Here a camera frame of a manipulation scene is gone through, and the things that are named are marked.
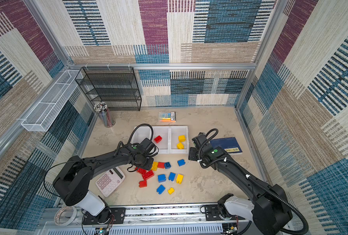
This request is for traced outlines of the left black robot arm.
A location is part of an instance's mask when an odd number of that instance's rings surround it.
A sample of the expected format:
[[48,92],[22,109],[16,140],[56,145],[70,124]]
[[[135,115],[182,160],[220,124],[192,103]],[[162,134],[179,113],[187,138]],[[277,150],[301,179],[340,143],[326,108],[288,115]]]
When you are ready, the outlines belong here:
[[106,203],[89,190],[91,180],[108,170],[130,164],[130,169],[151,170],[159,148],[145,138],[141,143],[119,142],[117,148],[95,157],[71,157],[53,181],[53,187],[67,206],[77,206],[92,216],[106,213]]

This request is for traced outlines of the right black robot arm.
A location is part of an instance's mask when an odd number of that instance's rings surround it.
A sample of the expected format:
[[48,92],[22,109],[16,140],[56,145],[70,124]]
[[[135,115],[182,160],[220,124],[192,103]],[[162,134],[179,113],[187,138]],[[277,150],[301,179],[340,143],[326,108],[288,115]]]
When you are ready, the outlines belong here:
[[267,187],[285,199],[284,190],[278,185],[268,183],[255,177],[224,149],[212,147],[205,133],[199,133],[192,139],[194,144],[190,148],[189,160],[198,161],[201,167],[209,166],[224,174],[236,184],[248,197],[248,200],[239,200],[229,193],[218,200],[218,212],[221,219],[230,219],[241,216],[252,221],[264,235],[275,235],[292,219],[290,208],[269,195],[266,191],[252,183],[253,180]]

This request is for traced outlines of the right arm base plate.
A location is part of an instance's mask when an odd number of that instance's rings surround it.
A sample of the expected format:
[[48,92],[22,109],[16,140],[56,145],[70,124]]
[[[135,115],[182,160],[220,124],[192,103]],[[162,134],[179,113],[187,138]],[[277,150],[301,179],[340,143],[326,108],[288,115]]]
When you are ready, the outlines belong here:
[[200,206],[200,212],[205,215],[206,221],[237,221],[245,218],[237,215],[226,214],[225,209],[220,209],[216,204],[205,204]]

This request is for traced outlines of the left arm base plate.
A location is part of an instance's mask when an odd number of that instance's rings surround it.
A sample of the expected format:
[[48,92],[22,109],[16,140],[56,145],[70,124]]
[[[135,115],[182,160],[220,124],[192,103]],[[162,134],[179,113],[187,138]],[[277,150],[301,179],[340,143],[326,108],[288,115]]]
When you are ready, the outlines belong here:
[[99,215],[91,215],[86,212],[83,219],[83,225],[111,225],[123,224],[126,215],[126,208],[106,207]]

